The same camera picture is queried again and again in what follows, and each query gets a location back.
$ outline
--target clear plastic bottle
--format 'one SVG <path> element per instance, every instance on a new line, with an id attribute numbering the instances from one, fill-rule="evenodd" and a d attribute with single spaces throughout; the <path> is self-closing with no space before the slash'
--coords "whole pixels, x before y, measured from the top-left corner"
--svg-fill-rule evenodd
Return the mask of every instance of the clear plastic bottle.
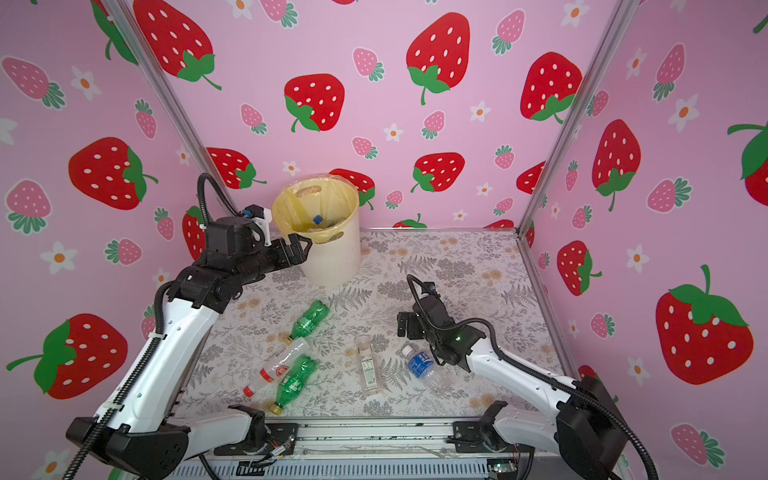
<path id="1" fill-rule="evenodd" d="M 453 381 L 445 376 L 442 370 L 438 369 L 435 362 L 429 358 L 429 355 L 423 351 L 417 351 L 412 346 L 406 345 L 402 348 L 402 354 L 408 362 L 408 370 L 417 378 L 424 382 L 424 385 L 439 396 L 446 396 Z"/>

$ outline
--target strawberry print wallpaper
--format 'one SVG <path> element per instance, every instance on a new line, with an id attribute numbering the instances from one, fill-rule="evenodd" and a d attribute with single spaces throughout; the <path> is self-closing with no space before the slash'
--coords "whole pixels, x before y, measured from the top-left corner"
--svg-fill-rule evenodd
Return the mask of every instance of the strawberry print wallpaper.
<path id="1" fill-rule="evenodd" d="M 660 478 L 765 477 L 767 22 L 643 2 L 528 231 L 580 375 Z"/>
<path id="2" fill-rule="evenodd" d="M 60 478 L 197 252 L 200 170 L 100 1 L 13 2 L 0 45 L 4 476 Z"/>
<path id="3" fill-rule="evenodd" d="M 238 204 L 341 171 L 363 227 L 519 223 L 614 5 L 132 3 Z"/>

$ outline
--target table surface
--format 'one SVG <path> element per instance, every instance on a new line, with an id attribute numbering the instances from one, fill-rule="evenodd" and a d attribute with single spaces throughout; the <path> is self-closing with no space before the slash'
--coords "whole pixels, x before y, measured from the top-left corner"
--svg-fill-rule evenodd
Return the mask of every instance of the table surface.
<path id="1" fill-rule="evenodd" d="M 361 248 L 362 266 L 342 286 L 314 286 L 293 267 L 245 287 L 211 329 L 176 416 L 205 415 L 233 404 L 272 415 L 275 385 L 252 399 L 242 389 L 264 359 L 284 348 L 293 323 L 315 299 L 332 311 L 308 339 L 318 369 L 282 417 L 474 417 L 495 400 L 533 409 L 507 389 L 454 366 L 441 367 L 454 382 L 447 397 L 433 394 L 408 371 L 399 355 L 406 339 L 396 333 L 397 312 L 413 304 L 407 273 L 434 281 L 457 321 L 488 319 L 500 346 L 562 374 L 511 232 L 362 232 Z M 360 391 L 356 361 L 355 338 L 362 334 L 372 338 L 385 386 L 369 397 Z M 412 343 L 429 352 L 426 341 Z"/>

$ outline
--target blue label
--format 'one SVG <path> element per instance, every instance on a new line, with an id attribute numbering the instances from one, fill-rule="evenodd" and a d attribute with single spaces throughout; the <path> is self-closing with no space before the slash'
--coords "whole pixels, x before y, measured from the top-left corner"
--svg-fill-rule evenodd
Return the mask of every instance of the blue label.
<path id="1" fill-rule="evenodd" d="M 434 362 L 429 359 L 426 353 L 419 352 L 416 356 L 408 362 L 408 368 L 413 375 L 416 375 L 417 379 L 422 378 L 424 371 L 427 370 Z"/>

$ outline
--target black cable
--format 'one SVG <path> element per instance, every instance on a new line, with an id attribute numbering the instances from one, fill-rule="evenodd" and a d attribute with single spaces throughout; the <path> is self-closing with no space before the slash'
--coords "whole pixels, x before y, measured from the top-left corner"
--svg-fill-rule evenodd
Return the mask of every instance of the black cable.
<path id="1" fill-rule="evenodd" d="M 413 298 L 416 300 L 416 305 L 419 307 L 419 310 L 421 311 L 421 316 L 424 317 L 424 320 L 429 324 L 430 327 L 432 327 L 434 330 L 437 330 L 439 332 L 450 332 L 452 330 L 461 328 L 465 325 L 468 325 L 469 323 L 482 323 L 485 325 L 486 328 L 488 328 L 488 334 L 491 341 L 491 347 L 493 348 L 493 351 L 496 353 L 498 358 L 506 363 L 509 363 L 510 365 L 514 366 L 516 369 L 521 370 L 523 373 L 527 373 L 532 377 L 535 377 L 536 379 L 541 380 L 544 383 L 547 383 L 549 386 L 551 386 L 553 389 L 558 389 L 563 392 L 566 392 L 570 394 L 573 397 L 576 397 L 577 399 L 581 400 L 583 403 L 588 404 L 592 408 L 598 410 L 601 414 L 605 415 L 608 420 L 611 421 L 612 424 L 617 426 L 629 439 L 630 443 L 634 447 L 635 450 L 637 450 L 637 454 L 640 456 L 640 460 L 643 461 L 643 465 L 645 467 L 645 472 L 647 473 L 648 480 L 658 480 L 659 476 L 656 472 L 656 466 L 654 465 L 654 461 L 650 458 L 650 454 L 648 453 L 648 450 L 646 450 L 645 446 L 643 445 L 643 442 L 640 441 L 640 439 L 637 437 L 637 434 L 632 431 L 632 429 L 629 428 L 629 425 L 618 415 L 616 415 L 612 410 L 610 410 L 608 407 L 604 406 L 602 403 L 597 401 L 596 399 L 590 397 L 589 395 L 578 391 L 576 388 L 567 386 L 564 383 L 560 383 L 558 380 L 551 378 L 549 376 L 544 375 L 543 373 L 540 373 L 526 365 L 523 365 L 522 363 L 516 361 L 515 359 L 507 356 L 504 351 L 499 348 L 498 343 L 496 343 L 496 330 L 493 328 L 493 325 L 486 319 L 481 319 L 477 317 L 472 317 L 466 320 L 462 320 L 459 323 L 456 323 L 455 325 L 451 325 L 449 327 L 440 327 L 437 325 L 434 325 L 432 321 L 429 319 L 429 315 L 424 310 L 424 307 L 422 306 L 421 299 L 419 299 L 419 295 L 416 292 L 416 287 L 413 285 L 414 282 L 418 283 L 421 288 L 424 290 L 430 290 L 426 288 L 426 285 L 416 278 L 415 276 L 408 274 L 406 276 L 406 280 L 408 280 L 408 287 L 411 289 L 411 294 L 413 295 Z"/>

